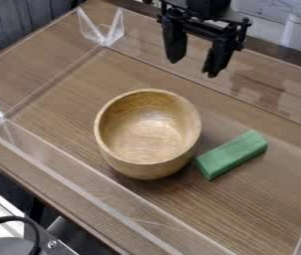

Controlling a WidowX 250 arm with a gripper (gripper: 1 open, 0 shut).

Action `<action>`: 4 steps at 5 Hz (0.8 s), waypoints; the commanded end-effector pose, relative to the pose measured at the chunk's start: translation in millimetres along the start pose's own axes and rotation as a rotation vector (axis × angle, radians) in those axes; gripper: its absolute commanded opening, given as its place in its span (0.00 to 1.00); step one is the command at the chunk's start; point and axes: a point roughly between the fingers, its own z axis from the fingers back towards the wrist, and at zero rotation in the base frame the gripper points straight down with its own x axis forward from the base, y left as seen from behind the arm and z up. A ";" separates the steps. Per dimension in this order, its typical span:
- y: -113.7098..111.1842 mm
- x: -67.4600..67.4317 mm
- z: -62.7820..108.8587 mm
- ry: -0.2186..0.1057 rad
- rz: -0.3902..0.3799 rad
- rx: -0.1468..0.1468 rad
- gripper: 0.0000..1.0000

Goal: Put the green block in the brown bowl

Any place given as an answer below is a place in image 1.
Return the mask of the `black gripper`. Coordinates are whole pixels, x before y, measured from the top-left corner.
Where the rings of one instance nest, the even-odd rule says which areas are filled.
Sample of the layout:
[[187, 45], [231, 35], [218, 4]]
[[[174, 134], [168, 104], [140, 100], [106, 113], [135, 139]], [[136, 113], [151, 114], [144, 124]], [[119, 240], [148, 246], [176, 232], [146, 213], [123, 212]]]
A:
[[[251, 21], [230, 8], [231, 0], [159, 0], [164, 54], [175, 64], [186, 55], [183, 28], [211, 42], [202, 72], [215, 78], [227, 67], [233, 52], [241, 51]], [[175, 19], [167, 14], [175, 13]]]

